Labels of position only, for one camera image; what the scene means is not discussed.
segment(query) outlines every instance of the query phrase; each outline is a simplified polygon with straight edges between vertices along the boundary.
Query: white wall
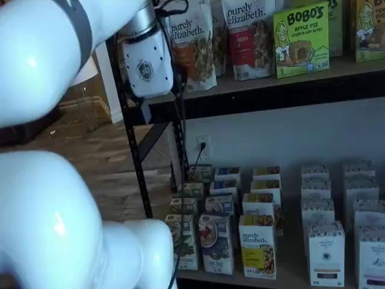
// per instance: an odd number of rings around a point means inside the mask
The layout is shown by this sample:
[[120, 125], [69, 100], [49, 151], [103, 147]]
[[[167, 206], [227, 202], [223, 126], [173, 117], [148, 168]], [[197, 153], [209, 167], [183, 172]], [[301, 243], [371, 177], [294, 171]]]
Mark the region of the white wall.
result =
[[284, 192], [290, 196], [300, 194], [301, 164], [319, 160], [330, 166], [337, 194], [345, 159], [372, 159], [381, 180], [384, 127], [385, 98], [340, 102], [188, 120], [186, 149], [189, 162], [195, 162], [196, 137], [208, 135], [214, 166], [278, 164]]

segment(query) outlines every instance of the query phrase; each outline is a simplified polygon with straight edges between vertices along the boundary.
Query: product label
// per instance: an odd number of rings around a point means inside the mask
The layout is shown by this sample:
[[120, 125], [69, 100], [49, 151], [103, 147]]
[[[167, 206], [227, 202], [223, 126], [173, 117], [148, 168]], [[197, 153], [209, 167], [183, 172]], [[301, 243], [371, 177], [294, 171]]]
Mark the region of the product label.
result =
[[328, 2], [274, 15], [277, 77], [329, 68]]

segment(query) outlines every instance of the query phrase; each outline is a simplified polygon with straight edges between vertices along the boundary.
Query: cereal box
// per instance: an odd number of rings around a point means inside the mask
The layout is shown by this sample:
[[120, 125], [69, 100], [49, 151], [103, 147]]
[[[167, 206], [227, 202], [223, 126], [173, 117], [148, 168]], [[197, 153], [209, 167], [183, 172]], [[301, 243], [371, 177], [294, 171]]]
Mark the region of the cereal box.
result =
[[343, 164], [343, 174], [345, 177], [356, 175], [375, 176], [375, 169], [371, 160], [346, 161]]
[[354, 228], [385, 226], [385, 200], [354, 201]]
[[356, 242], [356, 280], [359, 289], [385, 288], [385, 227], [361, 227]]
[[253, 180], [255, 181], [270, 181], [278, 180], [281, 185], [281, 174], [279, 166], [274, 167], [258, 167], [253, 169]]
[[179, 269], [198, 270], [198, 247], [194, 227], [194, 216], [184, 215], [183, 228], [180, 227], [182, 215], [170, 214], [166, 216], [165, 223], [168, 225], [174, 243], [174, 261], [176, 262], [180, 245], [182, 254], [179, 261]]
[[309, 224], [309, 279], [312, 286], [345, 285], [345, 233], [340, 222]]
[[271, 194], [273, 196], [274, 210], [276, 212], [274, 215], [274, 221], [276, 223], [276, 233], [277, 235], [283, 235], [283, 213], [281, 203], [280, 181], [252, 181], [250, 186], [250, 193]]
[[[182, 213], [182, 199], [177, 197], [170, 202], [170, 214]], [[196, 216], [198, 214], [198, 202], [195, 197], [185, 197], [183, 199], [183, 213]]]
[[334, 203], [331, 199], [303, 199], [302, 228], [304, 234], [305, 255], [309, 253], [307, 227], [310, 223], [325, 224], [335, 221]]
[[229, 167], [229, 168], [220, 168], [220, 169], [215, 169], [214, 173], [214, 179], [216, 182], [219, 181], [232, 181], [232, 180], [237, 180], [239, 179], [239, 174], [241, 170], [239, 167]]
[[301, 196], [303, 199], [331, 199], [331, 182], [329, 179], [302, 179]]
[[324, 164], [320, 163], [303, 164], [301, 168], [301, 176], [303, 179], [330, 179], [329, 170]]
[[211, 165], [198, 164], [190, 166], [188, 174], [191, 181], [208, 183], [211, 181]]
[[354, 224], [354, 201], [356, 199], [378, 199], [379, 188], [374, 176], [355, 175], [345, 178], [344, 210], [345, 230], [352, 232]]
[[329, 69], [328, 2], [274, 14], [277, 78]]
[[199, 218], [199, 234], [205, 271], [233, 274], [230, 216], [224, 213], [203, 213]]
[[276, 279], [276, 244], [272, 216], [241, 216], [242, 262], [246, 277]]
[[354, 35], [356, 62], [385, 58], [385, 2], [355, 0]]

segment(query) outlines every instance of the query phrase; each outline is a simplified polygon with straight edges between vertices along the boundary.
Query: stacked boxes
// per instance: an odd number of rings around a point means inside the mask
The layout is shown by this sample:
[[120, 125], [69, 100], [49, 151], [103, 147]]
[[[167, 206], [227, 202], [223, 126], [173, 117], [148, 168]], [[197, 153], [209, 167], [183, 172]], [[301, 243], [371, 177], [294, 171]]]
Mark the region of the stacked boxes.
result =
[[345, 284], [345, 233], [340, 222], [309, 224], [309, 279], [312, 286]]

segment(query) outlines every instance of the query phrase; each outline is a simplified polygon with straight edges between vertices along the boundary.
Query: electrical outlet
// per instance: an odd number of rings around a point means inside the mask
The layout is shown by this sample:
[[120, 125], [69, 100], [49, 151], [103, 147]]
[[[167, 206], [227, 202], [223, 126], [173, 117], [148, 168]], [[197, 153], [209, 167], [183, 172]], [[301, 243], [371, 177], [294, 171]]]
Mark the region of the electrical outlet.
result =
[[211, 147], [208, 135], [197, 137], [197, 154], [199, 154], [201, 143], [206, 143], [206, 147], [200, 154], [198, 163], [209, 164], [211, 162]]

